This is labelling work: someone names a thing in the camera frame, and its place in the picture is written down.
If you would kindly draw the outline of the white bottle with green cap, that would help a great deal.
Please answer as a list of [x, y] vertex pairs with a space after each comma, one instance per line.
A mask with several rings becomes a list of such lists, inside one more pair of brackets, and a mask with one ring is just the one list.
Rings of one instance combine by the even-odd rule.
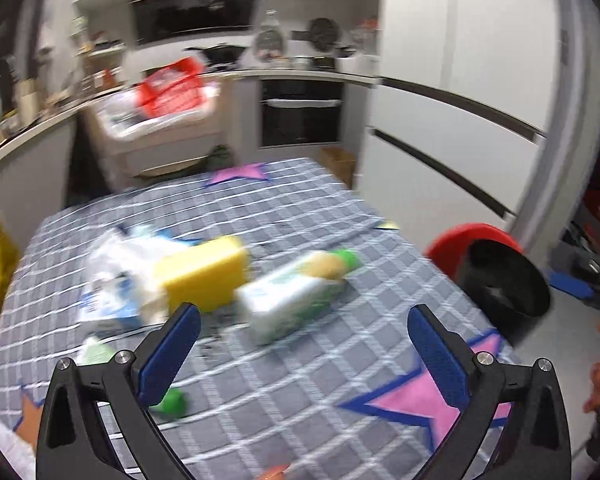
[[342, 292], [361, 266], [349, 249], [312, 250], [235, 290], [257, 344], [270, 344], [309, 323]]

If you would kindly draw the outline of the black trash bin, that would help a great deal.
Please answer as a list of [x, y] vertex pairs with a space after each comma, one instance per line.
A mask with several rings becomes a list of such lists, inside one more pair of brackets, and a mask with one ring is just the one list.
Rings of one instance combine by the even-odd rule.
[[475, 240], [455, 283], [512, 346], [519, 346], [545, 318], [552, 295], [544, 275], [521, 252], [496, 240]]

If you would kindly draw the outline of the cardboard box on floor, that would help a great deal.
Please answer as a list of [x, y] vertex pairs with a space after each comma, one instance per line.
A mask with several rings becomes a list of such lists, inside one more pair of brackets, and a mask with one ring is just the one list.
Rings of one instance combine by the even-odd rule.
[[321, 148], [320, 163], [347, 188], [352, 188], [356, 158], [339, 146]]

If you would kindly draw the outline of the small green cap tube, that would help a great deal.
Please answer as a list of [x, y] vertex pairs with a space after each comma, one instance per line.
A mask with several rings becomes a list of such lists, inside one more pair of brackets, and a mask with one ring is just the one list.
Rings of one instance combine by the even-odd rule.
[[162, 400], [150, 410], [163, 419], [180, 419], [188, 410], [186, 393], [179, 388], [169, 388]]

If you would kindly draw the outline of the blue white paper box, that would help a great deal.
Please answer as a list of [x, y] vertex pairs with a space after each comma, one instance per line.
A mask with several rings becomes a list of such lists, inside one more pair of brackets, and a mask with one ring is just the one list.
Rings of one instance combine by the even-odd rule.
[[140, 294], [127, 275], [88, 282], [79, 301], [76, 322], [84, 334], [117, 334], [143, 325]]

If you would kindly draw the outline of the white refrigerator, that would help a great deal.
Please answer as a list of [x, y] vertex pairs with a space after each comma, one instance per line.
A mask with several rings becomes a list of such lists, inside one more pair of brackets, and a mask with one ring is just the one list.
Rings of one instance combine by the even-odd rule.
[[379, 26], [358, 192], [419, 249], [507, 229], [554, 110], [557, 0], [380, 0]]

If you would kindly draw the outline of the red plastic stool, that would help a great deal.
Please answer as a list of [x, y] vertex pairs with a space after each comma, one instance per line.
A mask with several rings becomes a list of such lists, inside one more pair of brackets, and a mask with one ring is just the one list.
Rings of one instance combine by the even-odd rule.
[[454, 280], [468, 247], [476, 240], [494, 240], [521, 254], [524, 250], [509, 234], [487, 223], [465, 223], [440, 234], [425, 250], [428, 258], [443, 274]]

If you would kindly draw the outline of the black built-in oven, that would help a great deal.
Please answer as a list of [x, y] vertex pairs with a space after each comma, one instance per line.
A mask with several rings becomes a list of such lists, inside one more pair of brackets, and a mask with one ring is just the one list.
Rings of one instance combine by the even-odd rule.
[[262, 79], [262, 148], [337, 143], [343, 91], [339, 81]]

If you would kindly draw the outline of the yellow wavy sponge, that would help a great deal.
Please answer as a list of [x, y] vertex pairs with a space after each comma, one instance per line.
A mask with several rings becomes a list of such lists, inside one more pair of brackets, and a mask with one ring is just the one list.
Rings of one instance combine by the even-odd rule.
[[248, 281], [248, 268], [248, 250], [227, 235], [165, 256], [155, 265], [155, 278], [171, 313], [186, 302], [209, 313], [233, 301], [234, 290]]

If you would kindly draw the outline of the grey checked tablecloth with stars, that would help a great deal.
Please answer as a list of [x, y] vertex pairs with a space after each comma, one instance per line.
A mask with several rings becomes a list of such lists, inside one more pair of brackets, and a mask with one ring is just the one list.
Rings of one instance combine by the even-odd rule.
[[269, 346], [234, 307], [202, 320], [175, 378], [185, 416], [160, 430], [199, 479], [252, 479], [285, 466], [291, 479], [408, 479], [432, 452], [448, 412], [407, 420], [346, 404], [397, 379], [426, 378], [407, 335], [410, 307], [426, 304], [503, 361], [512, 349], [468, 298], [378, 214], [306, 158], [272, 162], [266, 177], [208, 185], [179, 180], [46, 214], [34, 232], [0, 318], [0, 419], [14, 426], [20, 396], [46, 395], [56, 362], [76, 356], [88, 250], [116, 226], [153, 226], [178, 240], [240, 238], [259, 276], [313, 249], [344, 248], [361, 265], [334, 303]]

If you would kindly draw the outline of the red plastic basket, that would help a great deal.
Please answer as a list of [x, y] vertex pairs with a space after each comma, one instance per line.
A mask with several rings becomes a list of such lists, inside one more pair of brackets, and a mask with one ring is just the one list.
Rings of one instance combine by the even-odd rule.
[[135, 89], [135, 106], [148, 118], [188, 112], [207, 101], [196, 58], [180, 58], [159, 68]]

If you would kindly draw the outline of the black wok on stove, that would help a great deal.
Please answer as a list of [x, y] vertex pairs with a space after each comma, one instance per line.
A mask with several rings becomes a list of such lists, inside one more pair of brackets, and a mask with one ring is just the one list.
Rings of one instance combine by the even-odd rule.
[[209, 66], [235, 65], [247, 50], [234, 44], [216, 44], [212, 47], [186, 47], [185, 51], [200, 53]]

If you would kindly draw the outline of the black range hood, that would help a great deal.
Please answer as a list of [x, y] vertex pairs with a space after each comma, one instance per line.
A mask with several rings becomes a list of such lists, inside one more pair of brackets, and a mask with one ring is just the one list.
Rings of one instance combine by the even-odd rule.
[[257, 0], [131, 0], [136, 42], [250, 29]]

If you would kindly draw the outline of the white plastic bag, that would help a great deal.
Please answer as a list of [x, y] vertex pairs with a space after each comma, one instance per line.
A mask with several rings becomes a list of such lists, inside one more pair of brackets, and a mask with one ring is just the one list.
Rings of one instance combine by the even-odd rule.
[[161, 324], [169, 316], [169, 306], [166, 292], [155, 278], [155, 265], [165, 256], [199, 243], [198, 238], [177, 240], [168, 230], [158, 230], [150, 224], [118, 224], [97, 237], [88, 248], [84, 266], [85, 285], [129, 276], [140, 294], [140, 317], [143, 321], [140, 327]]

